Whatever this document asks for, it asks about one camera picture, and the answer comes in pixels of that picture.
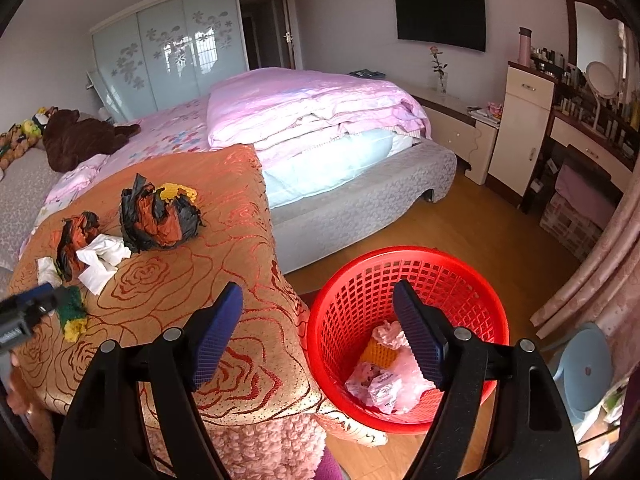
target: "doorway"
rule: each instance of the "doorway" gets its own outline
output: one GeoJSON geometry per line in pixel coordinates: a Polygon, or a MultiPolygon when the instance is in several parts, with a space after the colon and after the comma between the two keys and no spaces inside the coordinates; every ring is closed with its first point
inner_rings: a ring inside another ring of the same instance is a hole
{"type": "Polygon", "coordinates": [[[240,0],[249,70],[295,68],[287,0],[240,0]]]}

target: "gray bed frame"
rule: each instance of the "gray bed frame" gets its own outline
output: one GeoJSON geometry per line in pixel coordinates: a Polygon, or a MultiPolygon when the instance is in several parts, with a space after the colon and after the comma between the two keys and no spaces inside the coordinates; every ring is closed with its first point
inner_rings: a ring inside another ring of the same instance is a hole
{"type": "Polygon", "coordinates": [[[423,194],[437,202],[455,174],[456,155],[422,140],[343,186],[271,210],[280,270],[300,269],[380,231],[423,194]]]}

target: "brown blanket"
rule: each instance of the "brown blanket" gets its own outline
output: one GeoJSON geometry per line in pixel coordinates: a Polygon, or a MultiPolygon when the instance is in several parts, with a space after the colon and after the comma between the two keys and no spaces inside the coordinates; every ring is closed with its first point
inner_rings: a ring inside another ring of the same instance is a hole
{"type": "Polygon", "coordinates": [[[42,142],[53,171],[65,173],[94,155],[113,155],[140,131],[138,124],[113,126],[98,119],[78,121],[78,110],[58,110],[44,129],[42,142]]]}

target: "tv stand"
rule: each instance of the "tv stand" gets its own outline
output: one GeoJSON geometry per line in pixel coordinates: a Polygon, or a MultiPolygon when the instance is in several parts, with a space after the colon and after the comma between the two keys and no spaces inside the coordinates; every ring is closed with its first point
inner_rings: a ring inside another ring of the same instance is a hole
{"type": "Polygon", "coordinates": [[[498,128],[470,116],[468,105],[456,97],[396,79],[390,81],[422,105],[431,123],[431,139],[467,162],[471,169],[465,171],[465,176],[482,186],[494,154],[498,128]]]}

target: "white cabinet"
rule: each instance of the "white cabinet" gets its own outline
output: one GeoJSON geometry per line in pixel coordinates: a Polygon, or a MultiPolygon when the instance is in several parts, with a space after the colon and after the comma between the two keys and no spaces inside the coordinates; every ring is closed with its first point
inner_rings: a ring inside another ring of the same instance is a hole
{"type": "Polygon", "coordinates": [[[489,174],[524,196],[545,136],[554,84],[510,67],[489,174]]]}
{"type": "Polygon", "coordinates": [[[431,108],[422,108],[431,122],[431,139],[466,160],[471,168],[465,175],[482,186],[494,152],[496,128],[480,121],[475,121],[474,127],[431,108]]]}
{"type": "Polygon", "coordinates": [[[548,117],[548,110],[511,94],[505,95],[489,174],[520,196],[524,196],[529,185],[548,117]]]}

